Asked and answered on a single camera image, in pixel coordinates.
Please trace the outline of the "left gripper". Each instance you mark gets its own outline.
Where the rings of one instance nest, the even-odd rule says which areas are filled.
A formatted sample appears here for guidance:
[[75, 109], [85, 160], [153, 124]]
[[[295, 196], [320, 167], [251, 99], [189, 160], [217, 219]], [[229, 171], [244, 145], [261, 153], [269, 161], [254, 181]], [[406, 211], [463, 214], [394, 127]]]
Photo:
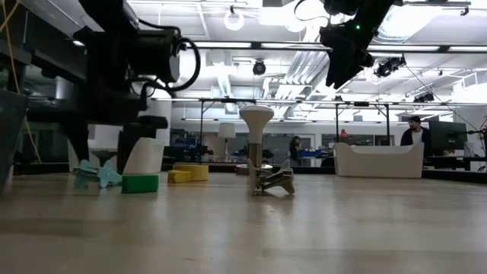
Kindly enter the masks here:
[[119, 174], [157, 172], [156, 129], [168, 127], [167, 118], [148, 114], [149, 98], [155, 89], [142, 88], [123, 96], [88, 98], [81, 94], [69, 99], [30, 97], [27, 118], [35, 123], [58, 123], [72, 144], [79, 161], [89, 159], [88, 124], [124, 126], [119, 133], [117, 171]]

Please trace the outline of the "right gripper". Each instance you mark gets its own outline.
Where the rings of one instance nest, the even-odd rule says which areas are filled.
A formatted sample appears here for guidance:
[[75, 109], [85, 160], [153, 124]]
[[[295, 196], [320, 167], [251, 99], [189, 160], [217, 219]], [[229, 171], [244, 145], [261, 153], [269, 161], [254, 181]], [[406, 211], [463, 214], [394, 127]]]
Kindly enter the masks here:
[[374, 57], [368, 47], [376, 35], [376, 21], [351, 19], [341, 24], [328, 23], [319, 30], [320, 43], [330, 48], [326, 86], [339, 88], [357, 75], [362, 67], [371, 67]]

